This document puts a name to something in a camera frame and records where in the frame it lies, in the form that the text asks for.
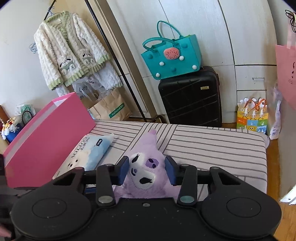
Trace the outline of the cream green fleece jacket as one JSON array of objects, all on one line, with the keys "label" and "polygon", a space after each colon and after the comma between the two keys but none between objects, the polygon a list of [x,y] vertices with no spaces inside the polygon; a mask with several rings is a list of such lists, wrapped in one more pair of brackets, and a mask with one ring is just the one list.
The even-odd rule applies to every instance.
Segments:
[{"label": "cream green fleece jacket", "polygon": [[59,96],[89,75],[106,90],[122,87],[108,52],[78,14],[63,11],[48,17],[34,40],[46,85]]}]

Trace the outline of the brown kraft paper bag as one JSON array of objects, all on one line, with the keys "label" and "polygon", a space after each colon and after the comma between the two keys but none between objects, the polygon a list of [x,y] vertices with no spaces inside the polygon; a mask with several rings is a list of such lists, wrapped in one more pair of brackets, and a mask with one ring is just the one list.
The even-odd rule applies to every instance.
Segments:
[{"label": "brown kraft paper bag", "polygon": [[112,90],[88,109],[95,120],[125,121],[132,114],[118,89]]}]

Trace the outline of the purple Kuromi plush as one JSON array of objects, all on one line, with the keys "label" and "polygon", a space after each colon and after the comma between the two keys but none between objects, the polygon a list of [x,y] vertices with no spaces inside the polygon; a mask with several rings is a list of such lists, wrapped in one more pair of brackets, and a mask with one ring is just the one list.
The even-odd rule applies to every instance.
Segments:
[{"label": "purple Kuromi plush", "polygon": [[151,129],[126,154],[129,170],[124,183],[113,186],[116,201],[120,198],[178,198],[180,187],[170,183],[165,169],[165,156],[157,147],[157,139],[156,130]]}]

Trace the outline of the white wardrobe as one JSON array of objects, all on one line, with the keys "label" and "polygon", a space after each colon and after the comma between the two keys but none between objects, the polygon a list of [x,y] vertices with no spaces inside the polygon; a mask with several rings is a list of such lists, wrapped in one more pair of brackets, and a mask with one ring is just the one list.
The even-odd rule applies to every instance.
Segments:
[{"label": "white wardrobe", "polygon": [[276,33],[267,1],[92,1],[105,33],[125,59],[133,59],[157,114],[166,114],[142,59],[144,40],[163,34],[196,35],[202,64],[220,77],[222,121],[236,121],[237,101],[264,97],[276,80]]}]

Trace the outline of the soft cotton tissue pack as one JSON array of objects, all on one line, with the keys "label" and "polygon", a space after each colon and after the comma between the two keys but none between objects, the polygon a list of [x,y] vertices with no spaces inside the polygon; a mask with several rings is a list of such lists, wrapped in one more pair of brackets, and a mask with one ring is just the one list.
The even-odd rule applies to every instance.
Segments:
[{"label": "soft cotton tissue pack", "polygon": [[114,134],[98,136],[89,133],[85,135],[68,155],[52,179],[56,179],[76,167],[82,167],[85,171],[94,170],[113,140]]}]

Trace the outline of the teal felt handbag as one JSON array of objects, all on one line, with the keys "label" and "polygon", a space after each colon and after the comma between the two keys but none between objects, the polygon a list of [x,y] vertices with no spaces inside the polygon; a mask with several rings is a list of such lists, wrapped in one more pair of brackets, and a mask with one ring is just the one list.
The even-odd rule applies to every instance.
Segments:
[{"label": "teal felt handbag", "polygon": [[[174,29],[178,39],[168,39],[161,35],[159,24],[164,23]],[[166,21],[157,22],[159,36],[145,40],[141,54],[151,75],[156,80],[171,78],[200,70],[202,56],[196,35],[183,36],[177,28]]]}]

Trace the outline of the black suitcase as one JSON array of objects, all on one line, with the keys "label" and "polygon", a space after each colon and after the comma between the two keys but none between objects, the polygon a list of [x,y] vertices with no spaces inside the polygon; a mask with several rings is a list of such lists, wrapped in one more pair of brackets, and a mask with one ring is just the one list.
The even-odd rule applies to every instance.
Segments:
[{"label": "black suitcase", "polygon": [[158,90],[171,124],[222,126],[219,76],[210,66],[162,79]]}]

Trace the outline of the clear plastic bag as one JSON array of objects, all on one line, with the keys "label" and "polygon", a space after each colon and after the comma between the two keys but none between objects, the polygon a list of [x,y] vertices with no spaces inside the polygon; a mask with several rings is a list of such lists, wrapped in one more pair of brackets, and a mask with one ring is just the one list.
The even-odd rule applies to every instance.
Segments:
[{"label": "clear plastic bag", "polygon": [[267,90],[266,97],[268,109],[267,135],[271,140],[276,140],[281,130],[280,105],[282,102],[282,94],[277,82]]}]

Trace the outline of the striped table cloth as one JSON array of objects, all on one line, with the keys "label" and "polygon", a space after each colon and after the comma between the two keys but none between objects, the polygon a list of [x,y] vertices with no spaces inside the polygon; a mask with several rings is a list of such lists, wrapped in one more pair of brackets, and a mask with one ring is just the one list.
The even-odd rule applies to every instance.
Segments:
[{"label": "striped table cloth", "polygon": [[200,171],[219,167],[262,192],[267,191],[266,148],[269,139],[262,133],[205,126],[166,123],[99,120],[91,133],[114,134],[101,160],[116,164],[151,129],[157,132],[157,147],[178,164],[196,166]]}]

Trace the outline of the colourful paper gift bag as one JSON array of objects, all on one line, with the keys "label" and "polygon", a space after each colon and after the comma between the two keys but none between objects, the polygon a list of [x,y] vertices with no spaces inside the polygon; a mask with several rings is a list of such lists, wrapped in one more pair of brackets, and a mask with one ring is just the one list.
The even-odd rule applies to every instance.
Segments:
[{"label": "colourful paper gift bag", "polygon": [[268,123],[267,107],[265,98],[241,99],[237,104],[236,128],[265,134]]}]

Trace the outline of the pink storage box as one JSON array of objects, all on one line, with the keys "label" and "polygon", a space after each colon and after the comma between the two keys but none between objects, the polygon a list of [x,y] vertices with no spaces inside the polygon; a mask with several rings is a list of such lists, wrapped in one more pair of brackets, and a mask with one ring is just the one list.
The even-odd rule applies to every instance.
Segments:
[{"label": "pink storage box", "polygon": [[58,97],[30,120],[4,151],[7,185],[39,187],[95,127],[76,93]]}]

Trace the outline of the pink paper gift bag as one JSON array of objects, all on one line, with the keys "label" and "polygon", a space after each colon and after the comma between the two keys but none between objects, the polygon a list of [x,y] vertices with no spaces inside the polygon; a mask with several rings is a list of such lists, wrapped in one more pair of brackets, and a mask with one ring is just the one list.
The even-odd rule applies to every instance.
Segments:
[{"label": "pink paper gift bag", "polygon": [[287,29],[287,43],[276,45],[277,85],[291,108],[295,109],[295,32]]}]

